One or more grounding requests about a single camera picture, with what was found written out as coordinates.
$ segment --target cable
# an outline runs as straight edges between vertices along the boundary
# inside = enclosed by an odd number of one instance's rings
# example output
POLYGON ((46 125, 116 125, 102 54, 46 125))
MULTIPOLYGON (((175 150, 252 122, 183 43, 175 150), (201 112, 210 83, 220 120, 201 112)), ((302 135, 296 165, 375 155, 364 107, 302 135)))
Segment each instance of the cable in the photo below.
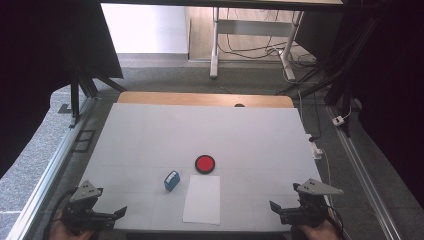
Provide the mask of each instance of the cable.
POLYGON ((292 24, 294 24, 294 15, 296 14, 296 11, 293 11, 293 14, 292 14, 292 24))
POLYGON ((347 233, 345 228, 343 228, 343 232, 346 234, 346 236, 347 236, 347 238, 349 238, 349 240, 352 240, 352 238, 350 237, 349 233, 347 233))
POLYGON ((224 91, 226 91, 227 93, 229 93, 229 94, 233 94, 230 90, 228 90, 227 88, 225 88, 225 87, 219 87, 220 89, 222 89, 222 90, 224 90, 224 91))
POLYGON ((325 69, 331 69, 337 65, 340 64, 340 62, 342 61, 346 51, 348 50, 348 48, 350 46, 352 46, 362 35, 363 31, 365 30, 365 25, 362 27, 358 27, 356 32, 354 34, 352 34, 343 46, 341 46, 336 53, 332 54, 329 58, 322 60, 322 61, 317 61, 314 64, 307 64, 308 67, 319 67, 319 68, 325 68, 325 69))
POLYGON ((52 213, 50 215, 49 221, 47 222, 46 227, 44 228, 44 233, 43 233, 43 240, 47 240, 50 237, 50 230, 52 227, 52 223, 54 221, 57 221, 59 219, 53 220, 54 216, 56 215, 57 209, 59 208, 59 205, 63 202, 63 200, 68 196, 68 195, 72 195, 74 194, 76 191, 78 190, 78 187, 68 190, 66 191, 60 198, 59 200, 57 200, 56 204, 53 207, 52 213))
POLYGON ((312 63, 312 62, 309 62, 309 64, 304 64, 304 63, 302 63, 302 62, 300 62, 299 61, 299 58, 301 57, 301 56, 306 56, 306 55, 312 55, 312 54, 310 54, 310 53, 307 53, 307 54, 303 54, 303 55, 300 55, 297 59, 297 61, 295 61, 294 60, 294 58, 293 58, 293 54, 292 53, 289 53, 289 56, 290 56, 290 58, 291 58, 291 60, 289 59, 289 62, 291 63, 291 64, 293 64, 293 66, 295 66, 296 68, 299 68, 299 69, 304 69, 304 68, 308 68, 308 67, 315 67, 316 68, 316 63, 312 63))
POLYGON ((237 19, 238 19, 237 8, 234 8, 234 13, 236 14, 237 19))
POLYGON ((305 81, 309 80, 310 78, 312 78, 313 76, 318 74, 320 71, 321 71, 321 69, 319 69, 319 68, 314 68, 314 69, 309 70, 308 73, 306 73, 302 78, 300 78, 299 80, 296 81, 296 83, 295 83, 296 85, 290 85, 290 86, 284 88, 283 90, 277 91, 274 95, 277 96, 277 95, 280 95, 282 93, 285 93, 290 88, 292 88, 294 86, 297 86, 297 85, 300 85, 300 84, 306 84, 305 81))
POLYGON ((352 106, 349 106, 349 113, 343 117, 343 119, 349 117, 350 113, 352 112, 352 106))
POLYGON ((291 84, 297 84, 297 85, 299 85, 299 84, 317 84, 318 83, 318 82, 305 82, 305 81, 308 80, 308 79, 310 79, 311 77, 315 76, 321 69, 319 69, 319 68, 313 68, 313 69, 309 70, 299 80, 297 80, 297 81, 290 81, 287 78, 286 71, 285 71, 288 66, 289 65, 285 66, 284 69, 283 69, 283 76, 284 76, 284 80, 286 80, 286 82, 291 83, 291 84))
POLYGON ((268 10, 268 12, 266 14, 266 18, 264 19, 264 21, 268 20, 270 13, 271 13, 271 10, 268 10))
POLYGON ((221 50, 224 53, 233 54, 233 55, 237 55, 237 56, 248 58, 248 59, 265 58, 265 57, 268 57, 269 55, 271 55, 273 52, 275 52, 274 49, 268 49, 266 55, 262 55, 262 56, 259 56, 259 57, 249 57, 249 56, 245 56, 245 55, 242 55, 242 54, 239 54, 239 53, 236 53, 236 52, 227 52, 227 51, 224 51, 219 44, 218 44, 218 48, 219 48, 219 50, 221 50))
POLYGON ((335 216, 336 216, 336 218, 337 218, 337 220, 339 221, 339 224, 337 224, 336 223, 336 221, 331 217, 331 216, 328 216, 327 217, 327 221, 328 222, 330 222, 336 229, 337 229, 337 232, 338 232, 338 235, 339 235, 339 238, 341 238, 341 239, 345 239, 345 237, 344 237, 344 235, 343 235, 343 232, 344 232, 344 224, 343 224, 343 219, 342 219, 342 216, 340 215, 340 213, 336 210, 336 209, 334 209, 333 207, 331 207, 331 206, 328 206, 327 205, 327 207, 328 208, 330 208, 331 209, 331 211, 333 212, 333 214, 335 213, 335 216))
POLYGON ((297 91, 299 93, 299 105, 300 105, 300 120, 302 121, 302 125, 305 128, 305 124, 303 123, 303 113, 302 113, 302 96, 300 96, 300 90, 297 91))
POLYGON ((318 113, 318 106, 317 106, 317 96, 315 94, 316 92, 314 92, 314 105, 315 105, 315 113, 317 114, 317 122, 318 122, 318 137, 316 137, 317 139, 321 138, 321 120, 319 118, 319 113, 318 113))
POLYGON ((283 54, 283 53, 280 53, 280 51, 278 51, 278 49, 274 45, 271 45, 271 47, 274 48, 274 50, 276 52, 278 52, 278 56, 281 56, 281 54, 283 54))
MULTIPOLYGON (((329 185, 329 186, 332 186, 332 184, 331 184, 330 162, 328 161, 328 156, 327 156, 327 153, 325 152, 325 150, 324 150, 324 149, 322 149, 322 148, 321 148, 321 150, 322 150, 322 152, 324 153, 324 155, 325 155, 325 160, 326 160, 326 162, 327 162, 328 185, 329 185)), ((331 197, 331 195, 328 195, 328 199, 330 200, 330 206, 333 206, 333 198, 331 197)))
MULTIPOLYGON (((230 9, 229 8, 227 8, 227 19, 229 19, 229 12, 230 12, 230 9)), ((276 16, 275 16, 275 22, 277 21, 277 19, 278 19, 278 14, 279 14, 279 12, 280 12, 280 10, 278 10, 277 11, 277 14, 276 14, 276 16)), ((260 49, 265 49, 265 51, 267 51, 267 49, 269 48, 269 44, 270 44, 270 42, 271 42, 271 39, 272 39, 272 36, 271 37, 269 37, 269 40, 268 40, 268 43, 267 43, 267 45, 265 46, 265 47, 258 47, 258 48, 250 48, 250 49, 233 49, 232 47, 231 47, 231 44, 230 44, 230 38, 229 38, 229 35, 228 34, 226 34, 227 35, 227 44, 228 44, 228 48, 231 50, 231 51, 233 51, 233 52, 249 52, 249 51, 255 51, 255 50, 260 50, 260 49)), ((285 44, 286 42, 283 42, 283 43, 278 43, 278 44, 274 44, 274 45, 282 45, 282 44, 285 44)), ((241 54, 235 54, 235 55, 238 55, 238 56, 240 56, 240 57, 245 57, 245 58, 250 58, 250 57, 248 57, 248 56, 245 56, 245 55, 241 55, 241 54)))

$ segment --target white paper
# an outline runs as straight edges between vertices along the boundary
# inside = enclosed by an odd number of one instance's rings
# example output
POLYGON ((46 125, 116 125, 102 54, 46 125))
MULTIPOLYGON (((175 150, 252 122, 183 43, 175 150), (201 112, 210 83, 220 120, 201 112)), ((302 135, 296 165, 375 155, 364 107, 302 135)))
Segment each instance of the white paper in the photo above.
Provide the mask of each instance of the white paper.
POLYGON ((191 175, 183 222, 220 224, 220 177, 191 175))

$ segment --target red button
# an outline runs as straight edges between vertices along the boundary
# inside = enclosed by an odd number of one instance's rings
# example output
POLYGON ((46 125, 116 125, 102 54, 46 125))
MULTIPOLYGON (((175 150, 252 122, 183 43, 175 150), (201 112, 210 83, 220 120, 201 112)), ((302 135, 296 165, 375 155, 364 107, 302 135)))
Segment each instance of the red button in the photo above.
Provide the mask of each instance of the red button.
POLYGON ((202 155, 196 159, 196 170, 201 174, 209 174, 215 168, 215 160, 209 155, 202 155))

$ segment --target human hand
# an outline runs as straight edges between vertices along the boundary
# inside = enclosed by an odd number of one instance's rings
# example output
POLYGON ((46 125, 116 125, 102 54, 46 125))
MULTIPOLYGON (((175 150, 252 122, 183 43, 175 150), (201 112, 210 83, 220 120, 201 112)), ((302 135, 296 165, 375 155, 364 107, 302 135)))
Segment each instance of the human hand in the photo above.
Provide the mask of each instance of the human hand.
POLYGON ((298 226, 309 240, 339 240, 336 228, 327 220, 318 227, 312 228, 307 225, 298 226))
MULTIPOLYGON (((60 218, 62 213, 56 215, 56 219, 60 218)), ((56 220, 50 230, 50 240, 89 240, 93 231, 84 231, 78 236, 72 234, 69 229, 60 220, 56 220)))

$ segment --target black cloth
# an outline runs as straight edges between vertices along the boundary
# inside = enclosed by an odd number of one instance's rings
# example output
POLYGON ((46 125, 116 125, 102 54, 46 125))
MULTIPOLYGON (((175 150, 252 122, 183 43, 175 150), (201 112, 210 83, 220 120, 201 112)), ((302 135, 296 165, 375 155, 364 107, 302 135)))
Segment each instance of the black cloth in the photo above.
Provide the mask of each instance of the black cloth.
POLYGON ((350 75, 363 128, 422 207, 423 10, 422 1, 394 0, 350 75))
POLYGON ((99 2, 1 0, 0 31, 1 177, 42 123, 55 90, 81 72, 123 76, 99 2))

